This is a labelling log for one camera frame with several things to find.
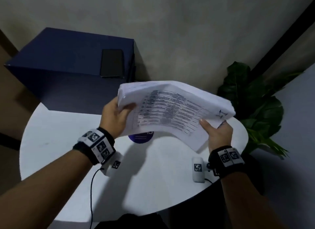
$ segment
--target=forearm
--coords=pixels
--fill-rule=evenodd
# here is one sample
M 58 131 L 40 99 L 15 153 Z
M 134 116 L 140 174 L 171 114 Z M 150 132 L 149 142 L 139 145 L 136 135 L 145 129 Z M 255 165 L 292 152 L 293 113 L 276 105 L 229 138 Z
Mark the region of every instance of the forearm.
M 92 163 L 71 150 L 0 197 L 2 228 L 47 228 L 63 208 Z
M 221 183 L 233 229 L 284 228 L 245 173 L 234 172 Z

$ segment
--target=wristband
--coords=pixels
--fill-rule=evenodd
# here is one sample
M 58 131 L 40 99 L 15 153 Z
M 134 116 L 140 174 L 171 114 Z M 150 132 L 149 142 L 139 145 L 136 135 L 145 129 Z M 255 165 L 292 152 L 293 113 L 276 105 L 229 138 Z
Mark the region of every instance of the wristband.
M 93 165 L 104 164 L 116 152 L 114 143 L 115 140 L 110 133 L 99 127 L 82 135 L 73 149 L 86 155 Z
M 208 161 L 207 167 L 220 179 L 233 172 L 245 172 L 244 160 L 238 151 L 229 145 L 213 150 Z

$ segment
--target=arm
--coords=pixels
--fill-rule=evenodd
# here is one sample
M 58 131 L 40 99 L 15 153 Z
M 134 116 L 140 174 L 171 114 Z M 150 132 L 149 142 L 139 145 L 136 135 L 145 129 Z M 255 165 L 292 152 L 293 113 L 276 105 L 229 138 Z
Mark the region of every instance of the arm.
M 100 127 L 117 138 L 134 105 L 117 110 L 117 98 L 105 105 Z M 92 167 L 80 151 L 71 150 L 0 197 L 1 228 L 47 228 Z
M 200 124 L 209 135 L 210 152 L 231 145 L 233 128 L 228 123 L 224 122 L 218 129 L 203 119 Z M 245 173 L 231 173 L 221 183 L 233 228 L 284 228 L 267 199 L 259 194 Z

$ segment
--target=black phone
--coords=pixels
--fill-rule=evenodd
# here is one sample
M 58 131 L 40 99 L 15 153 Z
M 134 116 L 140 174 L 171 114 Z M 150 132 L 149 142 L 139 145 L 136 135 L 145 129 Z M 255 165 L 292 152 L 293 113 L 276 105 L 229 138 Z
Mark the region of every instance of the black phone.
M 124 78 L 124 52 L 121 49 L 103 49 L 100 76 Z

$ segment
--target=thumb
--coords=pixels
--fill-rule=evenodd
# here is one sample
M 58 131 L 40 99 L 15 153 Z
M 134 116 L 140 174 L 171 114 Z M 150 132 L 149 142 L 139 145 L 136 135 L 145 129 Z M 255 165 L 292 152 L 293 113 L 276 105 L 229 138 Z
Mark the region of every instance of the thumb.
M 126 105 L 123 110 L 119 113 L 119 119 L 126 121 L 128 114 L 136 107 L 135 103 Z
M 207 120 L 205 120 L 205 119 L 200 119 L 200 120 L 199 120 L 199 123 L 200 123 L 200 125 L 203 127 L 203 129 L 204 129 L 209 135 L 211 135 L 211 134 L 214 132 L 215 128 L 212 127 L 211 124 L 209 124 L 209 123 L 207 122 Z

